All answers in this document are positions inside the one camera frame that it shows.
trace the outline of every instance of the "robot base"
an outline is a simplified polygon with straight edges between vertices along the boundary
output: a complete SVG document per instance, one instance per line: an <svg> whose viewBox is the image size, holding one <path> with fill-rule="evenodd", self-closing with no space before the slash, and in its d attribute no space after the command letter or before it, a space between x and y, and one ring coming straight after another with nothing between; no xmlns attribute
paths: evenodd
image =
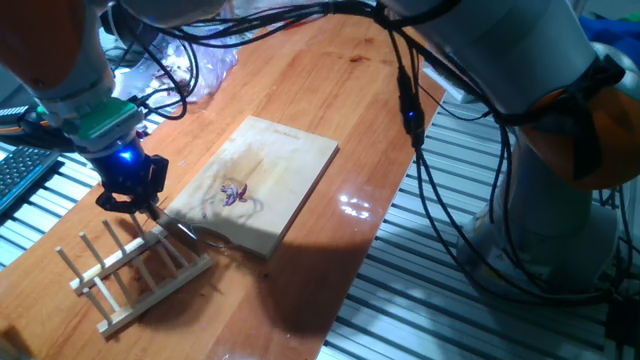
<svg viewBox="0 0 640 360"><path fill-rule="evenodd" d="M520 259L552 293L588 293L606 286L618 239L615 211L593 204L592 192L573 188L550 171L520 139L514 150L509 223ZM509 260L513 258L504 230L504 180L494 201L494 223L488 206L465 227L471 243L508 279L537 290ZM498 294L528 298L487 268L458 239L457 257L475 278Z"/></svg>

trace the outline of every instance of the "cable connector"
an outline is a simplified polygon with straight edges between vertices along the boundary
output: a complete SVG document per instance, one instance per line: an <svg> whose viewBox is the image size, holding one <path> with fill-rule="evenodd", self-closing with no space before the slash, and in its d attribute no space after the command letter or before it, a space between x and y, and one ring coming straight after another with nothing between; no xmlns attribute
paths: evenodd
<svg viewBox="0 0 640 360"><path fill-rule="evenodd" d="M413 91L411 77L404 66L398 67L397 81L404 131L411 137L411 147L420 149L425 136L424 111L420 105L420 97Z"/></svg>

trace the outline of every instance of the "black cable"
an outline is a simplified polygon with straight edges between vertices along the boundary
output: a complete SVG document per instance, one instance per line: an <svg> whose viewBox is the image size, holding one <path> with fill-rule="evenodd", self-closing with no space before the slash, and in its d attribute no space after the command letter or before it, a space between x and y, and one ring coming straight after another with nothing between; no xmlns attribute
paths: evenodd
<svg viewBox="0 0 640 360"><path fill-rule="evenodd" d="M540 283L541 279L537 276L531 274L529 270L525 267L522 259L520 258L520 254L518 249L516 248L513 242L513 234L511 232L511 221L509 221L509 198L511 196L511 175L513 169L513 157L511 153L511 141L509 140L509 133L507 132L507 128L505 126L500 125L500 138L501 142L504 144L504 149L506 153L507 160L507 171L505 173L504 178L504 189L502 194L502 219L504 225L505 237L507 238L507 243L509 244L509 249L511 250L511 256L513 259L513 265L522 271L522 273L526 276L527 280L531 282L538 290L543 293L547 292L547 289Z"/></svg>
<svg viewBox="0 0 640 360"><path fill-rule="evenodd" d="M396 61L398 62L398 68L404 67L404 63L402 62L402 56L400 55L400 48L398 47L398 41L396 40L396 36L393 34L393 31L388 30L389 39L391 39L391 46L393 46L393 53L396 55Z"/></svg>
<svg viewBox="0 0 640 360"><path fill-rule="evenodd" d="M405 41L409 42L411 46L418 52L418 54L420 54L420 56L422 56L422 58L424 58L425 61L429 65L431 65L436 72L442 74L455 87L480 100L489 108L489 110L491 110L491 112L496 113L496 110L493 107L492 103L489 101L488 97L480 90L478 90L478 88L472 85L467 79L463 78L460 74L458 74L458 72L452 70L449 65L447 65L444 61L442 61L438 56L429 51L427 48L422 46L404 30L399 29L395 32L400 35Z"/></svg>
<svg viewBox="0 0 640 360"><path fill-rule="evenodd" d="M129 55L129 53L131 52L132 49L133 49L133 42L131 44L129 44L129 46L124 48L124 52L120 56L120 59L118 60L118 62L116 62L116 64L111 68L111 72L115 72L116 70L118 70L120 68L120 65L122 65L122 63L126 60L127 56Z"/></svg>
<svg viewBox="0 0 640 360"><path fill-rule="evenodd" d="M179 41L179 42L180 42L180 45L182 46L182 49L185 52L185 55L187 56L187 60L189 61L189 69L190 69L190 71L189 71L189 80L187 81L187 83L188 84L192 84L193 83L193 79L195 77L194 66L193 66L194 65L194 61L193 61L192 56L189 54L189 48L187 48L187 45L185 45L185 42L184 41ZM159 93L162 93L162 92L169 92L169 91L175 91L175 87L170 86L170 87L163 87L163 88L160 88L160 89L155 89L155 90L143 95L142 97L140 97L140 99L138 99L137 104L138 105L143 105L144 103L149 102L149 100L152 97L154 97L155 95L157 95ZM190 95L191 95L190 93L186 94L187 99L189 98Z"/></svg>
<svg viewBox="0 0 640 360"><path fill-rule="evenodd" d="M534 298L538 298L538 299L542 300L542 301L540 301L538 303L533 303L533 304L536 304L536 305L550 305L550 306L565 306L565 307L587 306L587 305L595 305L595 304L602 303L604 300L607 299L607 297L610 297L610 295L612 295L612 294L607 294L607 293L609 293L609 291L608 291L609 289L605 289L603 291L596 292L596 293L584 294L584 295L544 295L544 294L539 294L539 293L533 292L533 291L531 291L529 289L526 289L526 288L520 286L519 284L515 283L514 281L510 280L506 276L504 276L500 270L495 268L480 253L480 251L473 245L471 240L469 240L469 238L466 236L466 234L464 233L464 231L462 230L460 225L458 225L458 223L455 221L455 219L453 218L453 215L451 215L451 212L449 211L449 208L447 207L446 203L442 199L442 196L440 195L440 191L438 190L437 186L435 185L435 181L434 181L433 175L431 174L431 170L429 168L429 164L427 163L427 160L424 158L424 156L420 155L420 161L422 162L423 167L425 168L425 172L427 174L427 180L429 181L429 184L431 185L431 189L432 189L432 191L433 191L433 193L434 193L434 195L436 197L436 201L438 202L438 204L442 208L443 212L447 216L447 218L448 218L449 222L451 223L452 227L456 230L456 232L460 236L461 240L465 243L465 245L467 245L467 247L471 250L471 252L473 252L474 255L482 262L482 264L485 267L487 267L489 270L491 270L499 279L501 279L502 281L504 281L506 284L508 284L512 288L514 288L514 289L516 289L516 290L518 290L518 291L520 291L520 292L522 292L524 294L527 294L529 296L532 296ZM501 298L504 299L504 300L508 300L508 301L519 302L518 299L515 299L515 298L507 298L507 297L504 297L504 296L501 296Z"/></svg>
<svg viewBox="0 0 640 360"><path fill-rule="evenodd" d="M173 76L173 74L171 74L171 71L169 71L166 68L166 66L164 66L162 61L160 61L160 59L158 59L158 57L151 50L149 50L149 47L147 47L140 40L140 38L138 37L138 34L136 34L136 32L133 31L133 27L132 27L131 23L129 22L128 18L126 17L126 14L124 13L123 9L124 9L123 6L119 6L118 7L118 10L121 11L123 18L125 19L125 21L123 23L127 27L127 30L129 30L129 32L131 33L131 37L133 37L133 40L135 42L137 42L138 45L140 45L142 50L144 50L144 52L149 56L149 58L151 58L151 60L153 62L155 62L156 65L158 65L160 70L162 70L162 72L167 76L167 78L169 78L169 81L171 81L171 83L173 84L173 86L176 89L176 92L180 96L180 103L182 104L182 109L180 110L180 114L178 114L178 115L166 115L166 114L163 114L161 112L156 112L156 114L158 116L161 116L161 117L167 119L167 120L180 120L180 119L182 119L187 114L187 106L188 106L187 105L187 98L185 97L184 90L182 89L182 87L180 86L180 84L178 83L176 78Z"/></svg>
<svg viewBox="0 0 640 360"><path fill-rule="evenodd" d="M436 103L438 105L438 107L440 107L447 114L453 116L454 118L456 118L458 120L462 120L462 121L477 121L477 120L480 120L480 119L484 119L484 118L486 118L487 116L489 116L489 115L491 115L493 113L491 110L487 110L486 112L484 112L480 116L477 116L477 117L474 117L474 118L463 118L462 116L456 115L451 110L449 110L446 107L444 107L444 105L442 105L442 103L440 101L438 101L438 99L436 99L435 96L431 95L431 93L427 89L425 89L425 87L422 86L422 84L418 84L418 86L420 87L420 89L422 89L422 91L425 92L425 94L427 94L427 96L429 96L431 98L431 100L433 100L434 103Z"/></svg>
<svg viewBox="0 0 640 360"><path fill-rule="evenodd" d="M620 216L622 217L622 227L624 228L624 235L627 239L629 239L629 246L633 246L633 238L631 237L631 230L629 229L629 222L627 220L627 205L624 201L624 190L622 186L618 187L618 191L620 191ZM633 251L631 247L627 250L627 267L625 268L624 277L629 276L631 272L631 266L633 265Z"/></svg>
<svg viewBox="0 0 640 360"><path fill-rule="evenodd" d="M631 246L631 249L633 251L635 251L636 254L640 255L640 249L638 249L635 245L633 245L633 243L631 243L631 241L623 238L622 236L618 236L618 240L622 241L623 243L627 244L628 246Z"/></svg>
<svg viewBox="0 0 640 360"><path fill-rule="evenodd" d="M424 195L424 186L423 186L424 182L422 180L422 166L423 166L422 164L424 164L424 166L426 166L427 168L428 168L429 165L426 164L426 160L424 159L424 156L422 154L422 150L421 149L415 149L415 153L416 153L416 170L417 170L417 177L418 177L418 193L419 193L419 196L420 196L420 203L422 204L422 209L424 211L425 216L427 217L427 220L429 221L429 224L431 225L431 228L433 229L434 234L436 235L436 238L438 239L438 241L440 241L440 244L442 244L442 247L444 248L444 250L447 252L447 254L451 258L451 260L453 260L453 262L458 266L458 268L464 274L464 276L467 279L469 279L469 281L471 281L475 286L477 286L478 288L482 289L483 291L485 291L488 294L493 295L493 296L495 296L497 298L500 298L500 299L503 299L503 300L507 300L507 301L512 301L512 302L519 303L519 304L545 305L544 303L542 303L540 301L524 300L524 299L516 299L516 298L513 298L513 299L506 298L504 295L498 294L498 293L494 292L493 290L487 288L484 284L482 284L480 281L478 281L475 278L475 276L469 270L467 270L467 268L464 265L462 265L462 263L460 263L460 261L458 260L456 255L453 253L453 251L451 251L451 248L449 247L449 244L447 244L446 240L442 236L442 233L440 233L440 229L438 229L438 225L436 224L435 220L433 219L433 216L431 215L431 211L429 211L429 206L427 205L426 197ZM494 271L494 273L496 275L499 274L499 272L497 272L497 269L496 269L496 271Z"/></svg>
<svg viewBox="0 0 640 360"><path fill-rule="evenodd" d="M413 93L415 95L418 94L418 65L415 59L415 56L413 55L414 51L413 48L411 47L411 45L409 45L409 43L407 43L407 47L409 48L409 58L411 59L411 76L413 77Z"/></svg>
<svg viewBox="0 0 640 360"><path fill-rule="evenodd" d="M496 198L496 191L498 190L498 181L500 181L500 174L502 173L502 165L504 164L504 156L507 152L504 141L500 141L500 158L498 159L498 168L496 169L495 176L493 177L493 183L491 184L491 194L489 195L489 222L494 223L493 218L493 203Z"/></svg>
<svg viewBox="0 0 640 360"><path fill-rule="evenodd" d="M247 20L247 19L251 19L253 17L259 16L259 15L263 15L267 12L272 12L272 11L282 11L282 10L289 10L289 9L293 9L296 8L298 6L305 6L305 5L284 5L284 6L276 6L276 7L272 7L272 8L268 8L268 9L264 9L249 15L245 15L239 18L220 18L220 17L212 17L209 19L201 19L201 20L196 20L195 22L193 22L190 26L193 26L195 24L206 24L208 26L211 26L211 24L228 24L228 23L236 23L238 21L242 21L242 20Z"/></svg>
<svg viewBox="0 0 640 360"><path fill-rule="evenodd" d="M200 64L198 62L198 57L196 55L195 49L193 48L193 45L191 45L190 43L186 43L187 45L185 45L185 43L182 42L182 41L180 42L180 44L184 48L185 54L187 56L187 59L189 60L189 67L191 68L189 81L188 81L188 83L191 84L191 86L189 88L189 92L187 92L185 94L186 98L188 99L193 94L193 92L196 90L196 87L198 86L198 82L200 81ZM167 90L168 89L156 89L156 90L150 92L149 94L145 95L145 97L148 96L148 95L153 96L154 93L158 92L158 91L162 92L162 91L167 91ZM153 107L153 108L148 107L148 106L144 106L144 105L143 105L143 107L145 107L150 113L162 116L162 115L166 115L166 114L164 114L164 113L160 113L161 115L158 114L160 110L166 109L166 108L169 108L169 107L172 107L172 106L175 106L175 105L178 105L178 104L180 104L180 102L181 102L181 100L176 100L176 101L173 101L173 102L170 102L170 103L167 103L167 104L163 104L163 105L160 105L160 106L156 106L156 107Z"/></svg>
<svg viewBox="0 0 640 360"><path fill-rule="evenodd" d="M226 49L226 48L235 48L235 47L239 47L239 46L243 46L243 45L247 45L247 44L251 44L253 42L259 41L261 39L264 39L265 37L271 36L279 31L282 31L288 27L291 27L313 16L318 16L318 15L323 16L328 14L346 14L346 15L356 15L356 16L372 18L373 9L374 9L373 6L366 4L364 2L358 2L358 1L319 2L314 4L286 7L283 10L267 13L267 14L264 14L265 10L263 10L262 12L263 15L260 15L260 16L249 15L243 18L238 18L238 19L223 19L221 23L228 23L230 25L220 30L217 30L212 34L207 34L207 35L191 34L185 31L183 28L177 28L173 30L158 28L158 31L160 31L161 33L167 36L170 36L179 40L189 41L194 45ZM212 43L204 42L209 40L228 38L229 36L251 32L251 31L263 28L265 26L269 26L269 25L273 25L281 22L284 22L284 24L276 27L271 31L268 31L265 34L258 35L246 41L241 41L241 42L232 43L232 44L212 44Z"/></svg>
<svg viewBox="0 0 640 360"><path fill-rule="evenodd" d="M609 195L607 195L607 197L605 198L602 190L598 190L598 200L600 201L600 206L606 207L607 205L611 204L611 208L613 210L616 210L616 202L615 202L616 190L610 189L609 191L610 191Z"/></svg>

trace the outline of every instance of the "plastic bag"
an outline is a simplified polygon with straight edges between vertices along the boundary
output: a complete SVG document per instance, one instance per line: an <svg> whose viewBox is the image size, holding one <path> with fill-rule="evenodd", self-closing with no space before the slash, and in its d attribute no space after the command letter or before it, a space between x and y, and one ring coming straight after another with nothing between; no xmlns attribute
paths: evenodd
<svg viewBox="0 0 640 360"><path fill-rule="evenodd" d="M222 16L231 16L230 11L226 8ZM215 29L207 28L207 31L212 32ZM228 44L236 41L235 38L229 38L217 40L216 43ZM159 35L150 50L162 61L179 84L185 89L190 87L191 65L180 41ZM206 95L215 92L227 76L227 72L238 62L236 49L212 49L194 45L194 50L198 61L199 80L193 94L187 98L188 102L197 102ZM145 56L131 70L116 70L115 81L116 88L113 96L123 100L134 95L142 96L156 89L173 88L168 77L148 56ZM178 99L177 92L170 90L155 94L149 99L148 104L155 107Z"/></svg>

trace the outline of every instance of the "blue led light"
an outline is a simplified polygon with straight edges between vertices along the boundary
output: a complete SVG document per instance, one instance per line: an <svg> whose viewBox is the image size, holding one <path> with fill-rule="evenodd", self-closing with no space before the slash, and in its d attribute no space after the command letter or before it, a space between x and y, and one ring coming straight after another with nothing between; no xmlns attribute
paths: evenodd
<svg viewBox="0 0 640 360"><path fill-rule="evenodd" d="M125 151L120 153L120 157L127 161L131 161L131 158L133 157L133 155L131 154L131 151Z"/></svg>

